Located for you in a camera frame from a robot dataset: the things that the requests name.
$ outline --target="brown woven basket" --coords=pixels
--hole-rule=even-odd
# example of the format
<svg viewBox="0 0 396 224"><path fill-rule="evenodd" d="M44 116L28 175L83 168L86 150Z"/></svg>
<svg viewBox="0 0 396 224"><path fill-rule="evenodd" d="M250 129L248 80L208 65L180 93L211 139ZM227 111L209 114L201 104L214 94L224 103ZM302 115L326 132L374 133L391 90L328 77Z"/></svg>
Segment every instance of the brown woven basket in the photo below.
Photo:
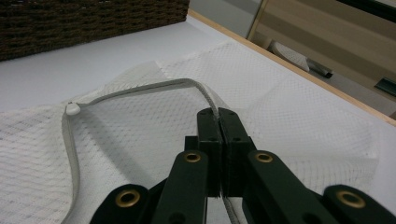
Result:
<svg viewBox="0 0 396 224"><path fill-rule="evenodd" d="M189 0L0 1L0 61L186 20Z"/></svg>

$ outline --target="gray floor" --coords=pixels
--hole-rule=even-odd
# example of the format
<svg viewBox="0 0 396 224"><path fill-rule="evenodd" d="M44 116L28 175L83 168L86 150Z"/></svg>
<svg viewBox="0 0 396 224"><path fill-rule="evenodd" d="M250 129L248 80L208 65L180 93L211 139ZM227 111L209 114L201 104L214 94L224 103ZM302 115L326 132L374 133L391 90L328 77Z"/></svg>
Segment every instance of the gray floor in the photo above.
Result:
<svg viewBox="0 0 396 224"><path fill-rule="evenodd" d="M392 115L396 112L396 103L390 99L371 91L360 84L343 77L338 74L334 74L331 78L321 77L315 72L310 72L313 76L318 77L329 85L336 89L345 92L346 94L354 97L355 99L363 102L364 104L378 110L385 115Z"/></svg>

